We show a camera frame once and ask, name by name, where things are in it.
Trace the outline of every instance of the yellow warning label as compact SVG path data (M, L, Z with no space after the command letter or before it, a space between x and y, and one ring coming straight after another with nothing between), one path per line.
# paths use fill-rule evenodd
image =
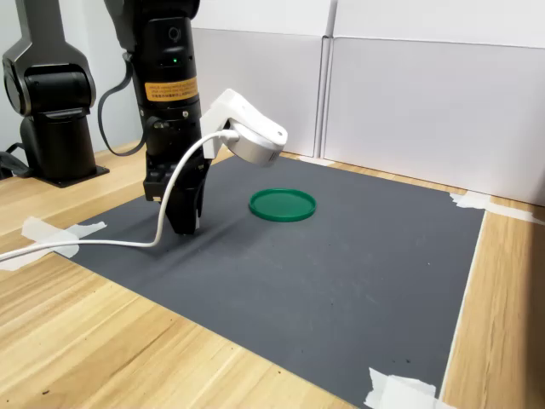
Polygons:
M197 77L178 83L146 83L147 99L152 102L183 101L197 94Z

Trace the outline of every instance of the white partition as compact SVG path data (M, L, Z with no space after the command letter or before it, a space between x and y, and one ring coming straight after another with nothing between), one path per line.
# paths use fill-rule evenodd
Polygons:
M323 155L545 205L544 15L339 0Z

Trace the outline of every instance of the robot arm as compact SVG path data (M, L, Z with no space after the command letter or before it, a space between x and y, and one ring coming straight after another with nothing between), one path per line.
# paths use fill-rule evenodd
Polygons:
M183 154L201 138L201 108L191 18L198 0L105 0L118 40L129 53L146 135L148 200L161 202ZM150 118L155 119L149 127ZM178 177L167 217L179 234L195 232L210 160L200 149Z
M225 128L240 137L224 141L239 157L262 166L277 159L287 132L228 89L201 119L191 19L199 0L105 0L125 59L133 67L147 144L148 200L162 202L176 165L191 146ZM192 234L203 211L204 183L221 141L206 142L178 176L166 215L178 234Z

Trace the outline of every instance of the black cable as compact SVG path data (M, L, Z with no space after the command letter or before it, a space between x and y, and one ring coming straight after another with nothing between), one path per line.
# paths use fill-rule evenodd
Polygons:
M6 152L0 152L0 168L4 170L9 170L15 176L21 177L23 179L32 176L32 169L26 166L22 161L18 160L12 153L15 149L23 148L22 143L14 143L11 147L8 148Z
M126 66L125 78L123 78L123 81L118 86L113 87L108 92L106 92L102 96L102 98L100 98L99 111L98 111L99 130L100 130L100 134L102 135L102 140L104 141L104 143L106 143L106 147L108 148L108 150L111 153L113 153L114 155L116 155L116 156L130 156L130 155L134 155L135 153L139 152L144 147L144 145L146 145L147 135L149 134L150 129L153 127L153 125L155 125L155 123L160 121L160 119L156 118L156 117L150 117L146 121L146 124L144 126L144 132L142 133L142 139L141 139L140 143L136 147L134 147L133 149L131 149L131 150L127 151L127 152L124 152L124 153L117 153L112 149L112 147L110 147L110 144L108 143L108 140L106 138L106 134L104 133L104 124L102 123L102 111L104 109L104 104L106 103L106 100L111 95L116 94L117 92L122 91L125 88L127 88L127 86L130 84L130 81L131 81L131 79L133 77L133 65L130 62L130 55L128 55L128 54L123 55L123 61L125 61L125 66Z

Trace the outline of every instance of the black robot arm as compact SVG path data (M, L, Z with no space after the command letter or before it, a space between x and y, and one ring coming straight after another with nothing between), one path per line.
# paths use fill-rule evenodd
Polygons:
M133 68L147 145L146 198L161 202L181 157L202 137L191 30L199 0L105 2L118 40L128 52L126 61ZM178 234L195 232L209 167L201 149L176 181L167 217Z

